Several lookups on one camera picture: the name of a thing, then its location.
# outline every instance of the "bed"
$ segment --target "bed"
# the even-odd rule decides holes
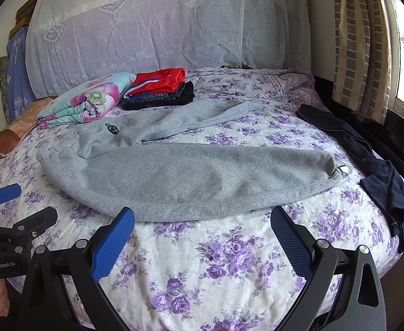
[[[282,146],[328,150],[344,160],[352,172],[340,186],[305,200],[284,205],[296,222],[315,238],[336,247],[372,251],[384,275],[400,258],[398,239],[378,208],[358,185],[363,175],[331,137],[298,119],[301,103],[325,109],[309,72],[202,68],[188,71],[196,99],[256,99],[263,109],[239,120],[189,130],[154,143]],[[128,113],[116,107],[106,118]],[[34,246],[70,247],[90,236],[111,218],[79,204],[44,176],[35,154],[61,141],[77,126],[32,131],[9,157],[0,160],[0,187],[19,183],[20,198],[0,206],[0,225],[11,226],[32,213],[52,206],[58,221],[35,239]],[[293,271],[270,227],[270,208],[202,221],[137,222],[110,275],[100,284],[115,309],[133,331],[274,329],[305,284]],[[339,277],[334,277],[321,312],[333,301]],[[24,278],[11,279],[22,290]],[[75,311],[91,326],[72,280],[66,284]]]

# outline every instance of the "human hand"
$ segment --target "human hand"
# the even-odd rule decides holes
[[[7,297],[7,288],[5,279],[0,279],[0,316],[9,314],[10,301]]]

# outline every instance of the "metal screw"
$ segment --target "metal screw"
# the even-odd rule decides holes
[[[78,241],[75,243],[75,246],[76,246],[78,249],[84,249],[84,248],[87,246],[87,240],[86,240],[86,239],[78,240]]]
[[[42,254],[45,251],[46,251],[46,247],[44,245],[37,246],[36,249],[35,249],[35,252],[37,254]]]
[[[325,239],[317,240],[317,245],[322,249],[326,249],[327,247],[329,247],[329,243]]]
[[[360,245],[359,249],[363,254],[369,254],[369,248],[366,245]]]

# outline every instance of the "blue textured pad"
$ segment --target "blue textured pad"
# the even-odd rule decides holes
[[[21,195],[21,186],[12,184],[0,189],[0,205]]]
[[[285,213],[285,211],[280,211],[277,207],[272,210],[271,228],[276,234],[295,273],[309,281],[313,270],[311,252],[282,213]]]
[[[122,209],[117,218],[118,220],[93,254],[91,273],[96,282],[110,274],[116,259],[134,229],[132,209]]]

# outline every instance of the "beige curtain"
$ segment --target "beige curtain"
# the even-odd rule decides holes
[[[391,50],[384,0],[334,0],[333,100],[384,123],[390,94]]]

